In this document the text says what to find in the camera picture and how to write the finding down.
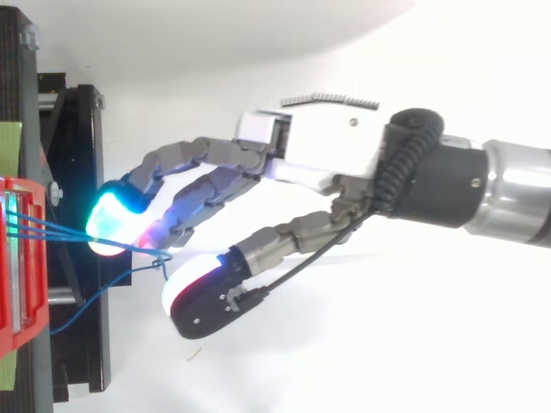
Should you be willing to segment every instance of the white background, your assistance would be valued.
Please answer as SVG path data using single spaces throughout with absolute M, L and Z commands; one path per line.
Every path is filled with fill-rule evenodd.
M 385 116 L 433 108 L 471 139 L 551 147 L 547 2 L 12 3 L 42 29 L 43 71 L 106 96 L 108 179 L 161 144 L 230 139 L 243 110 L 317 90 L 378 100 Z M 172 179 L 159 208 L 193 177 Z M 328 205 L 264 182 L 202 225 L 180 261 Z M 112 384 L 73 386 L 56 413 L 550 411 L 550 262 L 547 250 L 373 219 L 201 341 L 164 315 L 161 274 L 137 274 L 109 297 Z

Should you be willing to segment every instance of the metallic cylinder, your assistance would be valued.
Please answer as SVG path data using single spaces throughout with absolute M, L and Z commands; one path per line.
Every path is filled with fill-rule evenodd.
M 69 287 L 48 288 L 49 305 L 75 304 L 76 302 L 75 296 Z
M 465 228 L 473 235 L 530 243 L 551 211 L 551 153 L 497 140 L 483 147 L 488 157 L 485 192 Z
M 52 110 L 55 101 L 58 99 L 57 93 L 40 93 L 38 95 L 38 108 L 40 111 Z

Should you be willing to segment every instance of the blue wire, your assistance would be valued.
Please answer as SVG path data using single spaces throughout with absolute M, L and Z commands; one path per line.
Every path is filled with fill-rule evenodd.
M 43 241 L 63 241 L 65 243 L 86 243 L 87 239 L 76 238 L 76 237 L 59 237 L 59 236 L 48 236 L 48 235 L 27 235 L 27 234 L 15 234 L 13 232 L 7 233 L 7 237 L 20 238 L 20 239 L 40 239 Z
M 91 240 L 94 240 L 94 242 L 98 241 L 99 243 L 103 243 L 102 241 L 105 241 L 103 239 L 95 239 L 95 238 L 92 238 L 92 237 L 88 237 L 88 239 L 82 239 L 82 238 L 78 238 L 78 237 L 71 237 L 69 234 L 67 234 L 67 235 L 69 235 L 69 237 L 57 237 L 57 236 L 48 236 L 48 235 L 27 235 L 27 234 L 16 234 L 16 233 L 13 233 L 13 232 L 10 232 L 6 235 L 8 237 L 13 237 L 13 238 L 38 239 L 38 240 L 46 241 L 46 242 L 48 242 L 48 241 L 59 241 L 59 242 L 64 242 L 64 243 L 87 243 Z M 123 244 L 123 243 L 121 244 L 121 248 L 123 248 L 125 250 L 131 250 L 130 247 L 132 247 L 132 245 L 126 245 L 126 244 Z M 168 281 L 169 277 L 167 275 L 166 266 L 164 264 L 167 261 L 172 259 L 172 254 L 164 253 L 163 251 L 159 251 L 159 250 L 146 250 L 146 249 L 137 249 L 137 250 L 141 250 L 140 252 L 145 252 L 146 254 L 148 254 L 150 256 L 157 257 L 157 259 L 158 259 L 157 268 L 161 267 L 163 269 L 163 277 L 164 277 L 165 280 Z
M 58 333 L 60 333 L 61 331 L 65 330 L 67 327 L 69 327 L 71 324 L 73 324 L 77 318 L 79 318 L 81 316 L 81 314 L 88 308 L 90 307 L 90 305 L 100 296 L 102 295 L 103 293 L 105 293 L 107 290 L 109 290 L 109 288 L 111 288 L 112 286 L 114 286 L 117 282 L 119 282 L 120 280 L 122 280 L 124 277 L 130 275 L 131 273 L 136 273 L 138 271 L 144 271 L 146 269 L 152 269 L 152 268 L 158 268 L 159 265 L 158 264 L 152 264 L 152 265 L 148 265 L 147 267 L 140 267 L 140 268 L 136 268 L 136 269 L 130 269 L 128 271 L 125 271 L 124 273 L 122 273 L 121 275 L 119 275 L 118 277 L 114 278 L 111 282 L 109 282 L 105 287 L 97 290 L 97 292 L 92 295 L 88 301 L 86 301 L 86 303 L 77 311 L 73 314 L 73 316 L 71 318 L 69 318 L 69 320 L 63 324 L 61 327 L 58 327 L 57 329 L 54 329 L 54 330 L 50 330 L 50 336 L 54 336 Z
M 9 226 L 10 228 L 16 228 L 18 230 L 24 230 L 24 231 L 29 231 L 29 232 L 37 232 L 39 234 L 45 234 L 45 235 L 57 235 L 57 236 L 60 236 L 60 237 L 61 236 L 66 237 L 68 235 L 66 232 L 42 230 L 41 228 L 35 228 L 33 226 L 14 224 L 12 222 L 7 222 L 6 226 Z
M 25 215 L 24 213 L 16 213 L 14 211 L 6 211 L 6 213 L 8 215 L 13 215 L 14 217 L 17 217 L 19 219 L 35 222 L 36 224 L 42 224 L 44 226 L 49 226 L 49 227 L 54 228 L 54 229 L 59 230 L 59 231 L 70 232 L 71 234 L 79 235 L 79 236 L 82 236 L 82 235 L 87 236 L 87 234 L 85 234 L 84 232 L 73 230 L 72 228 L 67 228 L 66 226 L 54 224 L 53 222 L 48 222 L 48 221 L 45 221 L 43 219 L 30 217 L 28 215 Z
M 28 215 L 25 215 L 25 214 L 22 214 L 22 213 L 13 213 L 11 211 L 6 211 L 6 213 L 8 215 L 14 215 L 17 218 L 21 218 L 21 219 L 25 219 L 25 220 L 28 220 L 28 221 L 31 221 L 31 222 L 35 222 L 36 224 L 51 226 L 52 228 L 56 228 L 56 229 L 59 229 L 61 231 L 68 231 L 72 234 L 78 235 L 79 237 L 86 238 L 88 240 L 88 242 L 103 243 L 105 245 L 110 245 L 112 247 L 118 247 L 118 248 L 121 248 L 123 250 L 129 250 L 129 251 L 132 251 L 132 252 L 141 252 L 143 254 L 147 254 L 147 255 L 150 255 L 150 256 L 164 256 L 166 258 L 172 258 L 172 254 L 169 254 L 168 252 L 164 252 L 164 251 L 161 251 L 161 250 L 139 248 L 139 247 L 134 247 L 133 245 L 125 244 L 125 243 L 117 243 L 116 241 L 111 241 L 109 239 L 93 238 L 93 237 L 89 236 L 88 234 L 86 234 L 85 232 L 75 231 L 75 230 L 72 230 L 71 228 L 67 228 L 67 227 L 64 227 L 62 225 L 53 224 L 51 222 L 44 221 L 42 219 L 37 219 L 35 217 L 29 217 Z
M 153 250 L 153 249 L 146 249 L 146 248 L 138 248 L 134 247 L 133 245 L 128 245 L 125 243 L 117 243 L 115 241 L 111 241 L 108 239 L 102 239 L 102 238 L 94 238 L 89 236 L 88 234 L 73 230 L 72 228 L 67 228 L 62 225 L 57 225 L 52 222 L 45 221 L 43 219 L 37 219 L 35 217 L 30 217 L 28 215 L 25 215 L 23 213 L 14 213 L 11 211 L 6 211 L 8 215 L 14 215 L 19 219 L 27 220 L 30 222 L 35 222 L 36 224 L 44 225 L 45 227 L 50 227 L 53 229 L 56 229 L 58 231 L 49 231 L 49 230 L 42 230 L 41 228 L 34 228 L 32 226 L 27 225 L 18 225 L 18 224 L 11 224 L 8 223 L 7 225 L 12 228 L 16 228 L 19 230 L 24 231 L 30 231 L 34 233 L 38 233 L 41 235 L 28 235 L 28 234 L 20 234 L 20 233 L 13 233 L 10 232 L 6 234 L 8 237 L 17 237 L 20 239 L 37 239 L 37 240 L 43 240 L 43 241 L 63 241 L 63 242 L 69 242 L 69 243 L 85 243 L 85 242 L 94 242 L 94 243 L 103 243 L 106 245 L 111 245 L 114 247 L 122 248 L 124 250 L 129 250 L 132 252 L 139 252 L 148 254 L 150 256 L 157 257 L 157 260 L 153 262 L 152 265 L 149 265 L 147 267 L 140 267 L 136 269 L 130 269 L 116 278 L 114 278 L 111 282 L 109 282 L 106 286 L 100 288 L 94 295 L 92 295 L 88 301 L 67 321 L 65 324 L 63 324 L 61 327 L 50 331 L 50 336 L 53 336 L 55 334 L 58 334 L 59 332 L 65 330 L 67 327 L 69 327 L 71 324 L 77 320 L 77 318 L 80 317 L 80 315 L 103 293 L 105 293 L 109 288 L 111 288 L 113 285 L 115 285 L 117 282 L 122 280 L 124 277 L 130 275 L 131 273 L 135 273 L 138 271 L 144 271 L 146 269 L 152 269 L 152 268 L 159 268 L 161 267 L 163 269 L 163 276 L 165 280 L 168 280 L 168 275 L 166 272 L 166 265 L 165 263 L 172 259 L 172 254 L 169 254 L 168 252 L 164 252 L 161 250 Z

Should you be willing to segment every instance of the black metal frame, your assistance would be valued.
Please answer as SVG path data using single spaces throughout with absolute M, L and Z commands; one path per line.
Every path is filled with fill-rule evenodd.
M 39 75 L 39 87 L 48 82 Z M 51 111 L 40 111 L 41 141 L 53 180 L 63 189 L 57 206 L 48 202 L 46 218 L 83 230 L 96 190 L 103 183 L 100 94 L 91 85 L 55 90 Z M 50 306 L 51 325 L 63 324 L 82 303 L 116 275 L 132 267 L 132 254 L 101 257 L 82 243 L 50 245 L 48 286 L 70 287 L 75 305 Z M 122 285 L 128 285 L 130 277 Z M 67 330 L 52 337 L 54 402 L 69 399 L 67 386 L 88 383 L 90 392 L 104 391 L 111 381 L 108 296 L 103 294 Z
M 25 28 L 30 24 L 19 9 L 0 6 L 0 121 L 23 124 L 19 175 L 45 186 L 55 180 L 64 189 L 58 206 L 48 200 L 46 216 L 83 229 L 85 215 L 103 180 L 98 92 L 91 85 L 65 89 L 64 84 L 59 86 L 58 77 L 37 77 L 35 53 L 23 44 Z M 59 88 L 53 110 L 40 113 L 40 118 L 38 83 L 41 91 L 46 88 L 52 92 L 53 85 Z M 46 153 L 46 163 L 42 153 Z M 132 266 L 130 253 L 103 258 L 82 244 L 52 247 L 50 243 L 46 251 L 48 285 L 70 287 L 76 299 L 75 305 L 50 306 L 53 326 L 62 324 L 99 288 Z M 128 278 L 122 285 L 130 282 Z M 90 391 L 97 392 L 104 391 L 110 379 L 105 294 L 51 341 L 48 326 L 18 349 L 15 389 L 0 391 L 0 411 L 51 413 L 54 400 L 68 400 L 69 384 L 89 383 Z

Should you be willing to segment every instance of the green panel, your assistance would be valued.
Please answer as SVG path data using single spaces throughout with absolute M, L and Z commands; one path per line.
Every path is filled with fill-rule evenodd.
M 21 122 L 0 122 L 0 176 L 17 176 Z

